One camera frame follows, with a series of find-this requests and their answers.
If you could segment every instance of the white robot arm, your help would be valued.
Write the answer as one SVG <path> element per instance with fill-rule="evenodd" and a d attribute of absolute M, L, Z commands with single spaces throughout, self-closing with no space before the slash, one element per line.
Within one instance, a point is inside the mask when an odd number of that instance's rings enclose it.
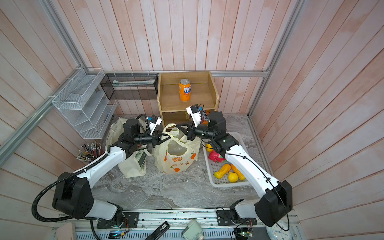
<path fill-rule="evenodd" d="M 57 222 L 70 218 L 90 220 L 102 218 L 107 220 L 112 228 L 119 228 L 124 220 L 122 207 L 94 199 L 91 189 L 114 166 L 136 151 L 142 150 L 143 145 L 152 143 L 152 146 L 155 147 L 170 139 L 168 135 L 160 131 L 154 133 L 155 127 L 161 123 L 161 118 L 152 116 L 147 119 L 149 129 L 146 131 L 138 119 L 127 120 L 123 124 L 124 132 L 120 135 L 119 140 L 110 146 L 102 156 L 74 173 L 61 174 L 56 182 L 50 184 L 36 197 L 32 204 L 32 215 L 42 222 Z M 41 197 L 54 186 L 56 189 L 52 206 L 68 216 L 44 218 L 37 212 L 37 204 Z"/>
<path fill-rule="evenodd" d="M 177 128 L 187 135 L 188 140 L 196 136 L 211 140 L 212 148 L 232 163 L 254 187 L 260 201 L 239 202 L 235 206 L 237 215 L 240 218 L 258 217 L 265 225 L 272 227 L 292 210 L 292 186 L 287 181 L 279 182 L 247 154 L 239 142 L 227 133 L 221 112 L 210 112 L 208 125 L 202 125 L 200 111 L 197 104 L 188 107 L 193 124 L 178 124 Z"/>

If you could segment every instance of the marble table surface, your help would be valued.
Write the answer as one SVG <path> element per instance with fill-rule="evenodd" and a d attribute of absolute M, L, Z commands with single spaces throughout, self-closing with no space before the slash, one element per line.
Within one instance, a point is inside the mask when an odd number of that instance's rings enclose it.
<path fill-rule="evenodd" d="M 247 116 L 224 116 L 227 131 L 240 133 L 249 155 L 264 167 Z M 92 193 L 95 199 L 118 204 L 124 209 L 229 207 L 239 199 L 259 199 L 250 185 L 213 187 L 209 182 L 201 146 L 198 160 L 183 172 L 164 174 L 155 166 L 154 157 L 147 157 L 145 176 L 124 179 L 116 166 L 96 183 Z"/>

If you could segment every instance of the wooden shelf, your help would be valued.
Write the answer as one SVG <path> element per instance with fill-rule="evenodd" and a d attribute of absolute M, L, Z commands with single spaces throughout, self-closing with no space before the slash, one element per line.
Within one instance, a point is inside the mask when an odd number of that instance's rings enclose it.
<path fill-rule="evenodd" d="M 187 122 L 187 117 L 185 115 L 186 111 L 183 112 L 174 112 L 174 113 L 162 113 L 163 114 L 163 123 L 167 126 L 169 123 L 185 123 Z"/>
<path fill-rule="evenodd" d="M 164 85 L 162 89 L 162 112 L 178 112 L 194 104 L 204 104 L 204 109 L 215 109 L 215 103 L 210 95 L 207 83 L 191 84 L 191 99 L 187 102 L 180 100 L 179 85 Z"/>
<path fill-rule="evenodd" d="M 191 83 L 191 99 L 187 102 L 180 100 L 179 81 L 189 79 Z M 157 103 L 163 119 L 163 127 L 168 123 L 186 122 L 185 110 L 195 104 L 204 104 L 204 109 L 218 109 L 218 93 L 209 71 L 161 73 Z"/>

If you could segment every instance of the orange soda can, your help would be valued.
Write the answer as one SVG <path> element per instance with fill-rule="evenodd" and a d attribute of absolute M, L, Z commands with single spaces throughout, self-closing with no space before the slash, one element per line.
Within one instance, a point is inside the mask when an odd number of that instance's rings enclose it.
<path fill-rule="evenodd" d="M 191 83 L 188 79 L 181 79 L 179 82 L 180 100 L 183 102 L 191 99 Z"/>

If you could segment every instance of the white device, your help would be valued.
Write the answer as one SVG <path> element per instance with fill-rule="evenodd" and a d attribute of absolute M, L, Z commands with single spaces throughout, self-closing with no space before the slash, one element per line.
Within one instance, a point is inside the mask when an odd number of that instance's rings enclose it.
<path fill-rule="evenodd" d="M 156 126 L 161 124 L 161 118 L 160 117 L 156 117 L 156 116 L 152 116 L 151 118 L 147 117 L 147 119 L 149 121 L 149 129 L 151 130 L 151 135 L 152 135 L 152 133 L 155 130 Z"/>
<path fill-rule="evenodd" d="M 187 107 L 187 113 L 191 115 L 193 123 L 197 127 L 201 123 L 201 111 L 199 109 L 199 106 L 196 104 Z"/>

